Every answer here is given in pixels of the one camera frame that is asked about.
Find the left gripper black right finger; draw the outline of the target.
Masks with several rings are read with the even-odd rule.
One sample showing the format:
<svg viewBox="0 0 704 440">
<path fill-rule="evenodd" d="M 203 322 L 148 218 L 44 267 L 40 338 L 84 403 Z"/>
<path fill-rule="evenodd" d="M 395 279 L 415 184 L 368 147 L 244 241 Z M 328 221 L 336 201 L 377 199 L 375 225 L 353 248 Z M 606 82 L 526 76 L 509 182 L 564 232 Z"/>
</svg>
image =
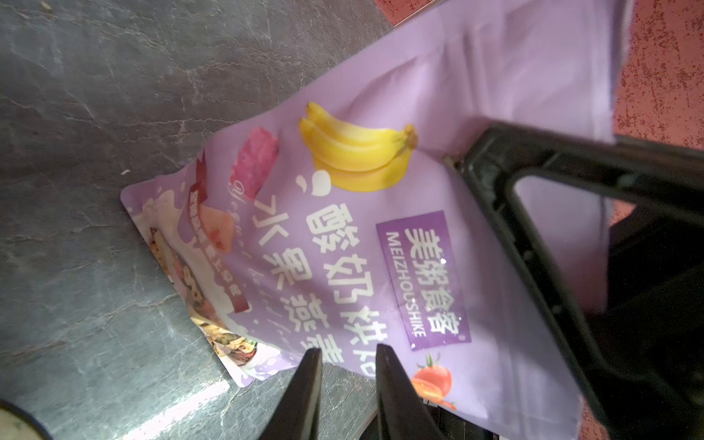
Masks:
<svg viewBox="0 0 704 440">
<path fill-rule="evenodd" d="M 379 344 L 376 390 L 380 439 L 443 439 L 393 348 Z"/>
</svg>

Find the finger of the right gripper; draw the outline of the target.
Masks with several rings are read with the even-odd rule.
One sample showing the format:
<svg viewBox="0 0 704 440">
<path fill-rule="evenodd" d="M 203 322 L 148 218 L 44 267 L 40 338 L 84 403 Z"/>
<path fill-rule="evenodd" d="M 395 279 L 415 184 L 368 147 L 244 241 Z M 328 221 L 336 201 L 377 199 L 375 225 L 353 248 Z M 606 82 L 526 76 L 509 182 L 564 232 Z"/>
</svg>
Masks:
<svg viewBox="0 0 704 440">
<path fill-rule="evenodd" d="M 614 439 L 703 436 L 703 155 L 497 123 L 456 169 Z M 515 190 L 537 178 L 634 205 L 610 231 L 602 313 L 584 313 Z"/>
</svg>

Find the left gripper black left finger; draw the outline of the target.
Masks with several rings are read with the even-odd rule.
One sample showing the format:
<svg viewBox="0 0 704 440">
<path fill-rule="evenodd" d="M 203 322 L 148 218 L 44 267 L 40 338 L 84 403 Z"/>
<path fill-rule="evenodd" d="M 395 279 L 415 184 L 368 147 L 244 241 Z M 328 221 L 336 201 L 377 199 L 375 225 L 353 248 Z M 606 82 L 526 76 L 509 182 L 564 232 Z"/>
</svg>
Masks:
<svg viewBox="0 0 704 440">
<path fill-rule="evenodd" d="M 308 349 L 260 440 L 316 440 L 323 379 L 320 348 Z"/>
</svg>

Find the purple oats bag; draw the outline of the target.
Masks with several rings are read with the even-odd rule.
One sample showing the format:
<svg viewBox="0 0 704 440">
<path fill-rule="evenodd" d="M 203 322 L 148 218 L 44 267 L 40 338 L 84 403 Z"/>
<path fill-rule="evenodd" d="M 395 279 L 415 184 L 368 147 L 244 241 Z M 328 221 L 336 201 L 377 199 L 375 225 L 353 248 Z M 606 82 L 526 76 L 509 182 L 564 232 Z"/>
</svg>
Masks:
<svg viewBox="0 0 704 440">
<path fill-rule="evenodd" d="M 121 201 L 241 384 L 309 348 L 511 439 L 583 394 L 448 160 L 493 120 L 612 138 L 617 1 L 447 1 Z"/>
</svg>

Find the white patterned breakfast bowl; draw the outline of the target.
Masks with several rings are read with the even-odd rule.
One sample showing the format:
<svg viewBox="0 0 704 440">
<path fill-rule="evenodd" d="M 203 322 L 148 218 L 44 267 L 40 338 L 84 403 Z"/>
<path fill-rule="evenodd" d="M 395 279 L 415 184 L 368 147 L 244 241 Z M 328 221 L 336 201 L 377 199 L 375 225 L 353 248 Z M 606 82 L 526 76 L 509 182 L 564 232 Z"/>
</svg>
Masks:
<svg viewBox="0 0 704 440">
<path fill-rule="evenodd" d="M 52 440 L 49 431 L 31 414 L 1 401 L 1 440 Z"/>
</svg>

